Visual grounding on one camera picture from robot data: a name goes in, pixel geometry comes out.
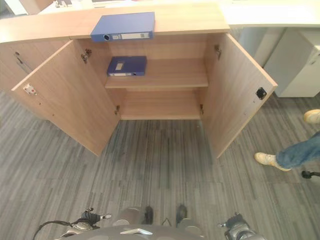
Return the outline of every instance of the shoe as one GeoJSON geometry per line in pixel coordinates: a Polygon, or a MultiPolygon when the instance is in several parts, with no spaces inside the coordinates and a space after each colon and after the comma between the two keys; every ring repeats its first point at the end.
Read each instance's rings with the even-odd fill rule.
{"type": "Polygon", "coordinates": [[[144,220],[143,220],[142,224],[152,225],[153,222],[154,222],[154,210],[152,207],[147,206],[145,208],[144,220]]]}
{"type": "Polygon", "coordinates": [[[177,228],[179,223],[186,219],[188,215],[187,207],[185,205],[180,205],[176,210],[176,216],[175,216],[175,227],[177,228]]]}
{"type": "Polygon", "coordinates": [[[263,152],[257,152],[254,155],[254,159],[263,165],[270,165],[270,166],[276,167],[277,169],[280,169],[281,171],[287,172],[287,171],[291,170],[291,168],[281,167],[276,161],[276,155],[270,155],[270,154],[266,154],[263,152]]]}
{"type": "Polygon", "coordinates": [[[320,124],[320,109],[313,109],[304,114],[304,121],[308,124],[320,124]]]}

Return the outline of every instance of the wooden countertop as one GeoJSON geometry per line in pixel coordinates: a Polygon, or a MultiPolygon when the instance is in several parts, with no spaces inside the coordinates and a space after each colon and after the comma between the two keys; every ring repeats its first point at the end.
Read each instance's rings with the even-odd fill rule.
{"type": "Polygon", "coordinates": [[[229,30],[215,2],[147,3],[115,8],[38,14],[0,20],[0,43],[90,38],[103,15],[155,12],[156,35],[223,33],[229,30]]]}

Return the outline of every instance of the blue jeans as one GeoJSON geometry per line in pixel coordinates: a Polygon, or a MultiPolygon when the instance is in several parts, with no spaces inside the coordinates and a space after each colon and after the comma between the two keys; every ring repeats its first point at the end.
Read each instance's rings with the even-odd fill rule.
{"type": "Polygon", "coordinates": [[[315,133],[309,140],[278,152],[275,158],[277,163],[285,169],[298,167],[314,158],[320,158],[320,131],[315,133]]]}

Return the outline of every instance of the wooden cabinet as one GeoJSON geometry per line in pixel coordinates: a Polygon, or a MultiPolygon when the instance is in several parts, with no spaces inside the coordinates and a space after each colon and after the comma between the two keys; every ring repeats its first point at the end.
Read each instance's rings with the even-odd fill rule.
{"type": "Polygon", "coordinates": [[[196,119],[219,157],[277,86],[228,29],[212,1],[2,19],[0,48],[17,45],[0,56],[0,88],[96,155],[119,120],[196,119]],[[102,15],[141,12],[155,12],[153,39],[91,41],[102,15]],[[21,46],[30,73],[13,57],[21,46]],[[145,76],[107,77],[112,56],[147,56],[145,76]],[[27,84],[37,95],[24,91],[27,84]]]}
{"type": "Polygon", "coordinates": [[[229,34],[195,33],[70,40],[12,94],[96,155],[120,119],[202,119],[219,157],[276,86],[229,34]],[[138,55],[147,56],[145,76],[107,77],[112,56],[138,55]],[[26,84],[37,95],[24,92],[26,84]]]}

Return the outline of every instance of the striped carpet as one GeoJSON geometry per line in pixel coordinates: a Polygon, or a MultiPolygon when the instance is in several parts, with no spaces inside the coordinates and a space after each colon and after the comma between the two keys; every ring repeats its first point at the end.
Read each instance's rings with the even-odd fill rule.
{"type": "MultiPolygon", "coordinates": [[[[217,224],[236,211],[268,240],[319,240],[320,177],[300,173],[319,172],[320,162],[282,172],[252,157],[312,136],[319,126],[303,113],[319,106],[320,95],[272,96],[219,159],[197,120],[121,121],[96,157],[0,92],[0,239],[31,239],[39,224],[74,221],[88,207],[116,216],[151,205],[155,224],[175,222],[183,203],[210,240],[225,239],[217,224]]],[[[37,239],[64,229],[46,226],[37,239]]]]}

